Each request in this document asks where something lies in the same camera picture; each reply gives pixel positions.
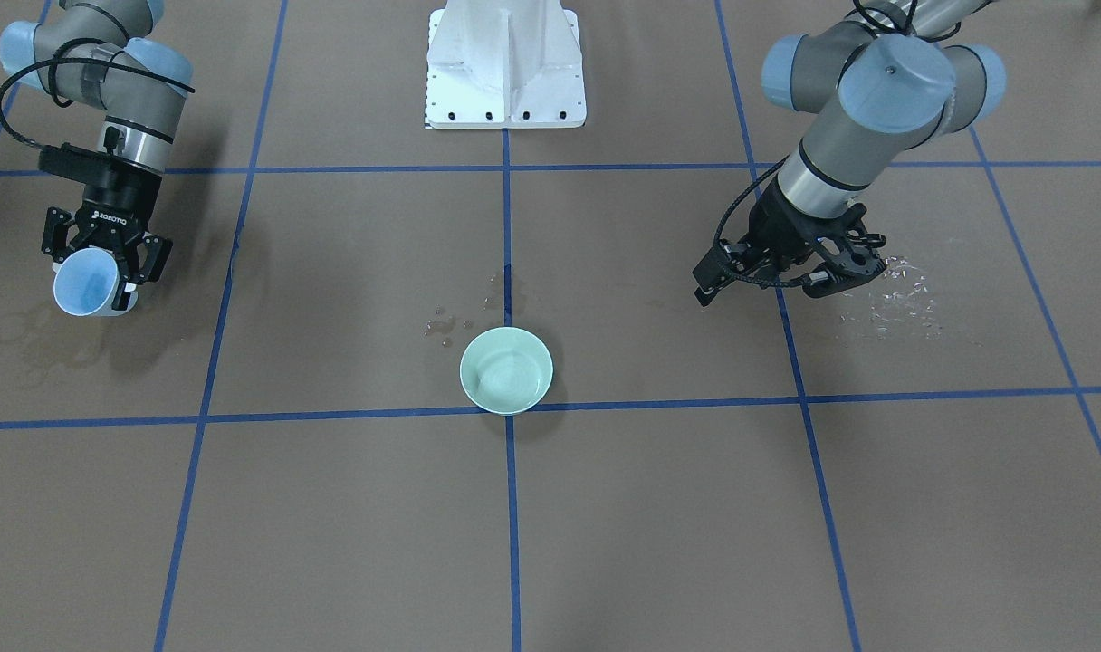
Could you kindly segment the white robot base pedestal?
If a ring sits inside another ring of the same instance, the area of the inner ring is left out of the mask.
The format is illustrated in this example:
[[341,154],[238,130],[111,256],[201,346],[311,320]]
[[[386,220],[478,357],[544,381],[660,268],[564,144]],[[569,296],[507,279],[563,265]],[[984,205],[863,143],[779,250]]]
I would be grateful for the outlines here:
[[448,1],[427,26],[427,128],[587,122],[579,17],[559,1]]

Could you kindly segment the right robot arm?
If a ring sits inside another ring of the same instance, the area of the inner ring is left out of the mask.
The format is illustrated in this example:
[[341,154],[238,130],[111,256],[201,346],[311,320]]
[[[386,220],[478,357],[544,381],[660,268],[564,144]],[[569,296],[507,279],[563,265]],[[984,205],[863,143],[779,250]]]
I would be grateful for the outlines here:
[[103,112],[98,145],[39,143],[0,117],[17,143],[36,149],[39,169],[81,185],[76,210],[50,207],[42,252],[58,265],[81,249],[112,257],[124,308],[132,292],[163,273],[171,241],[150,231],[163,173],[192,88],[190,61],[150,40],[161,1],[62,1],[50,24],[18,21],[0,36],[7,78],[0,100],[22,83],[61,108],[81,104]]

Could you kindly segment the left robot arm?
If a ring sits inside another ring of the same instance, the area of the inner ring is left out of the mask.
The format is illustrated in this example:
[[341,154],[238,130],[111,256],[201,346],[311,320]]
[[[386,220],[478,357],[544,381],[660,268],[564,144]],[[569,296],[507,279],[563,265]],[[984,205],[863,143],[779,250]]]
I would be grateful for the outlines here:
[[693,269],[704,306],[732,283],[848,292],[886,271],[862,194],[901,153],[992,115],[1007,86],[996,51],[945,45],[982,1],[857,1],[820,34],[791,34],[766,55],[770,104],[814,116],[787,157],[741,193],[748,231],[721,231]]

